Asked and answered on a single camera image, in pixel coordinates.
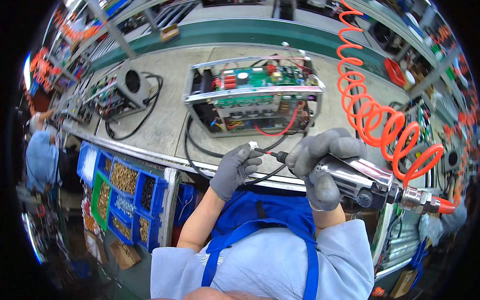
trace yellow wire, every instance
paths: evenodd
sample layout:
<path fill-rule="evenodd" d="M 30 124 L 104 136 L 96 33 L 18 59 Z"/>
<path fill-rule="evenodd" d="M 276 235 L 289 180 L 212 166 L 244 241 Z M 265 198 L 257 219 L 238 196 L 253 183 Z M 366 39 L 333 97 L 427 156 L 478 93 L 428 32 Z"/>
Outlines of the yellow wire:
<path fill-rule="evenodd" d="M 220 124 L 218 124 L 218 123 L 214 123 L 214 124 L 215 124 L 216 126 L 220 127 L 220 129 L 221 129 L 222 131 L 225 131 Z"/>

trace green circuit board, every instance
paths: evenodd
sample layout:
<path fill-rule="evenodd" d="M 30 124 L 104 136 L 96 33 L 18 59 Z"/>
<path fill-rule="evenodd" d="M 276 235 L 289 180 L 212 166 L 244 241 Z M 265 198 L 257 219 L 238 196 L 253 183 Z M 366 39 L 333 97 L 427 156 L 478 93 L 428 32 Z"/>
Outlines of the green circuit board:
<path fill-rule="evenodd" d="M 247 78 L 240 79 L 239 74 L 247 74 Z M 268 75 L 267 68 L 262 67 L 245 67 L 234 68 L 221 71 L 217 78 L 224 78 L 225 76 L 234 75 L 236 78 L 235 88 L 247 88 L 247 87 L 262 87 L 262 86 L 281 86 L 281 85 L 302 85 L 303 75 L 301 69 L 294 66 L 276 66 L 276 69 L 271 75 Z M 223 90 L 219 85 L 216 86 L 216 90 Z M 257 96 L 257 97 L 239 97 L 232 99 L 218 100 L 217 107 L 228 108 L 233 105 L 248 106 L 252 104 L 268 105 L 273 102 L 273 96 Z"/>

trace blue storage bin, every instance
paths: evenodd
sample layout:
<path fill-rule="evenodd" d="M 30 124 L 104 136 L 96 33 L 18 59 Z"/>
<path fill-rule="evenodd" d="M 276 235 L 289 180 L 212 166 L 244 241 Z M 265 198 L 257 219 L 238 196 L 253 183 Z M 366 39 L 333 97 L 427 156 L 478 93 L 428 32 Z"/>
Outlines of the blue storage bin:
<path fill-rule="evenodd" d="M 144 218 L 148 221 L 147 242 L 142 241 L 140 236 L 140 218 Z M 162 222 L 159 218 L 152 218 L 151 216 L 142 214 L 139 211 L 133 213 L 132 222 L 132 238 L 135 244 L 144 247 L 149 253 L 152 253 L 153 249 L 159 246 L 158 244 L 158 231 L 162 227 Z"/>
<path fill-rule="evenodd" d="M 181 226 L 188 217 L 195 210 L 195 203 L 197 202 L 198 192 L 193 186 L 181 183 L 179 186 L 178 199 L 181 204 L 177 202 L 175 208 L 175 219 L 173 225 Z"/>
<path fill-rule="evenodd" d="M 125 196 L 128 195 L 127 193 L 121 193 L 117 188 L 112 187 L 112 192 L 110 194 L 110 202 L 109 202 L 109 209 L 110 211 L 115 212 L 115 215 L 117 216 L 117 219 L 121 219 L 123 223 L 127 225 L 132 224 L 132 219 L 133 219 L 133 211 L 134 208 L 132 209 L 132 216 L 129 216 L 128 214 L 124 213 L 121 209 L 115 206 L 115 202 L 117 201 L 117 196 L 123 197 L 125 200 L 130 202 L 133 205 L 133 196 Z"/>
<path fill-rule="evenodd" d="M 96 151 L 95 166 L 94 166 L 94 169 L 93 169 L 93 176 L 92 176 L 91 180 L 86 178 L 82 173 L 82 168 L 84 166 L 85 158 L 86 158 L 86 155 L 87 155 L 89 149 L 92 149 L 92 150 Z M 98 164 L 98 154 L 100 153 L 100 151 L 101 151 L 100 149 L 98 149 L 97 147 L 95 147 L 94 145 L 92 145 L 92 144 L 90 144 L 89 142 L 86 142 L 86 141 L 83 141 L 82 146 L 80 147 L 80 153 L 78 155 L 78 163 L 77 163 L 77 175 L 83 181 L 85 181 L 85 183 L 90 188 L 93 188 L 93 181 L 95 179 L 95 174 L 96 174 L 96 166 Z"/>
<path fill-rule="evenodd" d="M 110 170 L 105 170 L 105 161 L 107 158 L 112 162 L 112 165 L 110 166 Z M 113 155 L 108 153 L 107 151 L 100 150 L 97 160 L 98 160 L 98 163 L 96 165 L 97 171 L 100 171 L 103 175 L 105 175 L 105 177 L 110 178 L 110 172 L 113 169 Z"/>
<path fill-rule="evenodd" d="M 153 178 L 155 180 L 152 192 L 152 201 L 148 210 L 145 209 L 145 207 L 143 207 L 142 205 L 142 192 L 144 190 L 145 179 L 147 177 Z M 163 213 L 163 193 L 165 192 L 165 189 L 167 187 L 168 183 L 165 179 L 140 170 L 137 179 L 137 188 L 135 189 L 135 208 L 142 212 L 144 215 L 150 215 L 153 218 L 158 217 L 159 214 Z"/>
<path fill-rule="evenodd" d="M 136 183 L 136 186 L 135 186 L 135 190 L 138 189 L 138 177 L 140 176 L 140 172 L 141 170 L 139 168 L 136 168 L 134 166 L 132 166 L 131 164 L 127 163 L 126 161 L 118 158 L 118 157 L 114 157 L 113 158 L 113 161 L 112 161 L 112 170 L 110 171 L 110 175 L 108 177 L 108 181 L 110 182 L 110 185 L 115 187 L 117 189 L 117 192 L 124 195 L 125 197 L 132 197 L 134 194 L 130 194 L 126 191 L 122 191 L 121 189 L 118 188 L 118 186 L 116 186 L 113 182 L 112 182 L 112 175 L 113 175 L 113 166 L 115 165 L 115 163 L 120 163 L 124 166 L 126 166 L 127 168 L 129 169 L 132 169 L 133 171 L 137 172 L 138 173 L 138 176 L 137 176 L 137 183 Z"/>
<path fill-rule="evenodd" d="M 130 236 L 125 237 L 116 227 L 113 225 L 113 217 L 116 217 L 117 220 L 124 225 L 126 228 L 130 229 Z M 107 223 L 108 229 L 110 229 L 113 234 L 125 245 L 133 246 L 133 238 L 132 238 L 132 225 L 131 224 L 125 224 L 121 217 L 118 216 L 115 212 L 109 211 L 108 213 L 108 223 Z"/>

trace red tray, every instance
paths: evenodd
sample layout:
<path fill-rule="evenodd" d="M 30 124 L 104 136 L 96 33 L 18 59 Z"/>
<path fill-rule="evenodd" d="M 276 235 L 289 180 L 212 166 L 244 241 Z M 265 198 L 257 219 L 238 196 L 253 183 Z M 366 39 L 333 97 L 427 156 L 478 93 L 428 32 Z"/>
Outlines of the red tray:
<path fill-rule="evenodd" d="M 384 66 L 387 69 L 390 80 L 398 86 L 404 86 L 405 77 L 403 77 L 402 71 L 399 65 L 391 59 L 385 59 Z"/>

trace black cable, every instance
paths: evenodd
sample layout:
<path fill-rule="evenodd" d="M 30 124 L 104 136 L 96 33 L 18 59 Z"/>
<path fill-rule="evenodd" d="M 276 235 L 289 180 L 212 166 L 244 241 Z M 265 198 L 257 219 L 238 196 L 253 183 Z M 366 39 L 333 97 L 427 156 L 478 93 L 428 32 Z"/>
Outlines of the black cable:
<path fill-rule="evenodd" d="M 138 126 L 129 134 L 123 136 L 123 137 L 120 137 L 120 138 L 116 138 L 115 137 L 115 132 L 110 128 L 110 123 L 109 121 L 105 121 L 105 130 L 107 131 L 107 134 L 108 136 L 112 139 L 112 140 L 115 140 L 115 141 L 121 141 L 121 140 L 124 140 L 128 137 L 131 137 L 132 135 L 134 135 L 139 129 L 140 127 L 145 123 L 145 121 L 147 120 L 147 118 L 150 116 L 150 114 L 152 113 L 153 109 L 155 108 L 155 104 L 156 102 L 158 101 L 158 96 L 160 95 L 160 90 L 162 89 L 162 86 L 163 86 L 163 78 L 160 76 L 160 75 L 155 75 L 153 73 L 150 73 L 150 72 L 142 72 L 142 74 L 147 74 L 147 78 L 152 78 L 152 77 L 155 77 L 156 78 L 156 81 L 158 83 L 158 89 L 157 91 L 155 92 L 155 94 L 150 97 L 148 99 L 148 102 L 150 102 L 153 98 L 155 98 L 155 100 L 153 101 L 153 104 L 150 108 L 150 110 L 147 112 L 147 114 L 144 116 L 144 118 L 142 119 L 142 121 L 138 124 Z"/>
<path fill-rule="evenodd" d="M 192 139 L 192 137 L 190 136 L 190 125 L 192 124 L 192 117 L 189 115 L 188 116 L 188 119 L 187 119 L 187 128 L 185 129 L 185 140 L 184 140 L 184 147 L 183 147 L 183 150 L 184 150 L 184 153 L 185 153 L 185 157 L 187 157 L 187 160 L 188 160 L 188 163 L 191 165 L 191 167 L 200 175 L 202 176 L 203 178 L 205 179 L 208 179 L 210 180 L 211 177 L 206 175 L 205 173 L 203 173 L 193 162 L 192 162 L 192 159 L 190 158 L 190 154 L 188 153 L 188 150 L 187 150 L 187 141 L 190 140 L 190 142 L 196 147 L 198 148 L 200 151 L 202 151 L 203 153 L 205 154 L 208 154 L 208 155 L 211 155 L 211 156 L 214 156 L 214 157 L 218 157 L 218 158 L 222 158 L 223 155 L 222 154 L 219 154 L 219 153 L 215 153 L 215 152 L 211 152 L 211 151 L 208 151 L 206 149 L 203 149 L 201 148 L 197 143 L 195 143 Z M 285 138 L 287 137 L 286 134 L 284 134 L 284 136 L 279 139 L 278 141 L 276 141 L 273 145 L 271 146 L 268 146 L 267 148 L 265 148 L 265 150 L 270 150 L 276 146 L 278 146 Z M 276 170 L 274 170 L 273 172 L 271 172 L 270 174 L 266 175 L 266 176 L 263 176 L 261 178 L 258 178 L 258 179 L 255 179 L 255 180 L 252 180 L 252 181 L 248 181 L 245 183 L 245 185 L 252 185 L 252 184 L 256 184 L 256 183 L 259 183 L 259 182 L 262 182 L 264 180 L 267 180 L 269 179 L 270 177 L 276 175 L 278 172 L 280 172 L 281 170 L 283 170 L 287 165 L 285 164 L 282 164 L 279 168 L 277 168 Z"/>
<path fill-rule="evenodd" d="M 185 130 L 185 134 L 187 135 L 187 138 L 188 140 L 190 141 L 190 143 L 192 143 L 195 148 L 197 148 L 198 150 L 202 151 L 203 153 L 207 154 L 207 155 L 210 155 L 210 156 L 213 156 L 213 157 L 218 157 L 218 158 L 222 158 L 223 157 L 223 154 L 220 154 L 220 153 L 215 153 L 215 152 L 212 152 L 212 151 L 209 151 L 207 149 L 204 149 L 202 147 L 199 146 L 199 144 L 197 144 L 193 139 L 192 139 L 192 136 L 190 135 L 190 125 L 192 124 L 192 117 L 189 115 L 188 116 L 188 120 L 187 120 L 187 128 Z M 275 143 L 273 143 L 272 145 L 264 148 L 265 150 L 270 150 L 270 149 L 273 149 L 275 147 L 277 147 L 278 145 L 280 145 L 281 142 L 283 142 L 285 139 L 287 138 L 287 134 L 284 134 L 278 141 L 276 141 Z"/>

